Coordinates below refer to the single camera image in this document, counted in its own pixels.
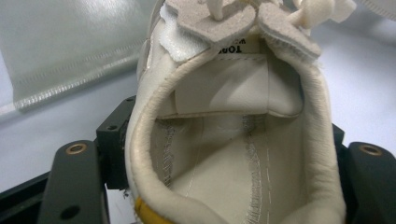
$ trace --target yellow object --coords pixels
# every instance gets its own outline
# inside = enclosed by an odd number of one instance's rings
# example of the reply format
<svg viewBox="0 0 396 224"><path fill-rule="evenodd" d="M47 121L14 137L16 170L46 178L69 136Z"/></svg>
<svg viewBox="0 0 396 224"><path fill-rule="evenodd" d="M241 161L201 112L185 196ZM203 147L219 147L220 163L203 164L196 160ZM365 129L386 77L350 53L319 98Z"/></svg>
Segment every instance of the yellow object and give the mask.
<svg viewBox="0 0 396 224"><path fill-rule="evenodd" d="M145 224L173 224L155 213L140 197L134 202L134 210Z"/></svg>

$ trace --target transparent plastic sheet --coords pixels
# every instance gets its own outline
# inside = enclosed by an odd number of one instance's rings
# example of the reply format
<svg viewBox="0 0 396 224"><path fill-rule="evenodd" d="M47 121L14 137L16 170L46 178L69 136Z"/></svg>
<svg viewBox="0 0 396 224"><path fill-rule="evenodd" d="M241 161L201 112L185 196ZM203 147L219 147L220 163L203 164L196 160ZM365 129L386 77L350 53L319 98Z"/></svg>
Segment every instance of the transparent plastic sheet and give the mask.
<svg viewBox="0 0 396 224"><path fill-rule="evenodd" d="M131 70L156 0L0 0L0 121Z"/></svg>

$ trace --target beige shoe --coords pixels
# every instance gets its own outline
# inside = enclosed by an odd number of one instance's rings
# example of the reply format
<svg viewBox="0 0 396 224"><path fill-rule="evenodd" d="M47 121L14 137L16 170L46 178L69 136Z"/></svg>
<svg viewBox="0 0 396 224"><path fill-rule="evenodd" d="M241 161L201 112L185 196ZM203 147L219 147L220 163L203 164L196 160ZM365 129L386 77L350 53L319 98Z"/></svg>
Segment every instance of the beige shoe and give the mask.
<svg viewBox="0 0 396 224"><path fill-rule="evenodd" d="M125 156L143 222L344 222L320 48L306 29L353 4L314 3L291 14L265 1L157 4Z"/></svg>

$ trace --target shoe tongue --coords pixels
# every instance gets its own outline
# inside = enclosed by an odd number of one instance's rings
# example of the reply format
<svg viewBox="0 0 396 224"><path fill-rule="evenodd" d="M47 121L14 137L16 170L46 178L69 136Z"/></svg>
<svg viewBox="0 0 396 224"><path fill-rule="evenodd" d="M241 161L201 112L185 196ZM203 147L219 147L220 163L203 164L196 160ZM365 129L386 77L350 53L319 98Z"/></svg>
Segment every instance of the shoe tongue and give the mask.
<svg viewBox="0 0 396 224"><path fill-rule="evenodd" d="M160 118L267 113L290 118L303 108L300 92L296 72L251 35L181 80Z"/></svg>

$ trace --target shoelace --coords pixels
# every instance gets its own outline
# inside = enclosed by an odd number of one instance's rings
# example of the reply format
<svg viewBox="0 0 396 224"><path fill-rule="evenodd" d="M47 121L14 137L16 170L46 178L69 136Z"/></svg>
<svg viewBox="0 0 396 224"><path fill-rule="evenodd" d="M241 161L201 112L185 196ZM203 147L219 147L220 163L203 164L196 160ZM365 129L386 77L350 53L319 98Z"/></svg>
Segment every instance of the shoelace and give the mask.
<svg viewBox="0 0 396 224"><path fill-rule="evenodd" d="M277 0L270 1L280 6ZM251 5L260 5L265 0L249 0L248 2ZM336 22L344 21L356 8L353 0L293 0L293 4L297 10L289 14L288 21L305 29L312 29L328 19ZM206 5L215 20L223 19L223 0L206 0Z"/></svg>

